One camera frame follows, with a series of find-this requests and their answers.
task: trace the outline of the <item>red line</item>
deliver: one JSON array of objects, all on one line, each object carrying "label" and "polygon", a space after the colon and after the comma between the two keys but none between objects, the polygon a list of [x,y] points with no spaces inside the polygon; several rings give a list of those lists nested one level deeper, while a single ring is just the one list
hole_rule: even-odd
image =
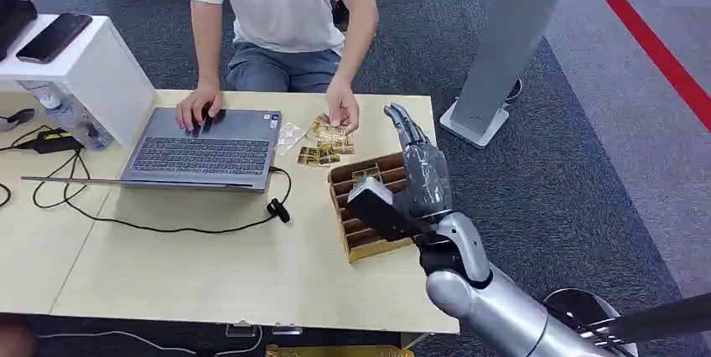
[{"label": "red line", "polygon": [[684,69],[627,0],[605,1],[706,129],[711,131],[711,97],[703,87]]}]

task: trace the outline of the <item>laptop keyboard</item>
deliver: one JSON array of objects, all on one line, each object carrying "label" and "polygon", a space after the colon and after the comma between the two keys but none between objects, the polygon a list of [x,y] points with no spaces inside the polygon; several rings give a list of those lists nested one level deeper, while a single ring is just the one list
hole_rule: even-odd
[{"label": "laptop keyboard", "polygon": [[131,169],[262,175],[268,146],[267,141],[146,137]]}]

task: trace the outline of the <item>human hand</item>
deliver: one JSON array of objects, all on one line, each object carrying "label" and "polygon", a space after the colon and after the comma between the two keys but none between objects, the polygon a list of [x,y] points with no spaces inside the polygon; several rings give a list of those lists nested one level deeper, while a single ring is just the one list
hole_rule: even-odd
[{"label": "human hand", "polygon": [[331,125],[345,127],[345,133],[358,129],[360,109],[349,80],[334,76],[326,91],[326,101]]},{"label": "human hand", "polygon": [[217,85],[198,84],[197,89],[193,90],[185,100],[178,103],[175,108],[175,123],[178,127],[193,130],[193,116],[198,125],[202,125],[202,109],[205,104],[210,103],[210,109],[207,111],[209,116],[215,116],[222,108],[222,92]]}]

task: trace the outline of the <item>gray carpet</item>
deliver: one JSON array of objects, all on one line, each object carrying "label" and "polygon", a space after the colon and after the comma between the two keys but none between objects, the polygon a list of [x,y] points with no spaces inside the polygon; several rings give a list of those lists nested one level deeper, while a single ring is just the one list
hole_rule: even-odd
[{"label": "gray carpet", "polygon": [[[35,0],[41,12],[107,13],[157,87],[190,88],[195,63],[188,0]],[[435,116],[464,81],[493,0],[378,0],[381,23],[361,91],[427,94]],[[226,31],[230,15],[226,15]],[[226,54],[231,54],[227,47]],[[456,206],[479,227],[491,259],[534,295],[558,287],[597,292],[623,313],[679,299],[645,226],[548,43],[535,51],[512,117],[484,151],[438,131]],[[137,330],[166,344],[242,347],[215,325],[31,317],[39,331]],[[278,344],[394,343],[391,334],[309,331]],[[494,355],[467,328],[415,349],[418,356]],[[165,355],[130,339],[42,342],[40,356]],[[641,355],[708,355],[700,336],[643,344]]]}]

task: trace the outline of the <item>wooden compartment tray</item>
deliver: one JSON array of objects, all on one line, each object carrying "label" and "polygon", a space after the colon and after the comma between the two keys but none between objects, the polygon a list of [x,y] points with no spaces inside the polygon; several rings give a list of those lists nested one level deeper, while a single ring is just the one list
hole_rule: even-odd
[{"label": "wooden compartment tray", "polygon": [[405,189],[407,182],[402,153],[388,154],[331,170],[329,174],[331,199],[338,211],[343,247],[351,262],[413,243],[409,238],[394,242],[384,240],[345,208],[348,193],[360,181],[363,173],[379,179],[394,194]]}]

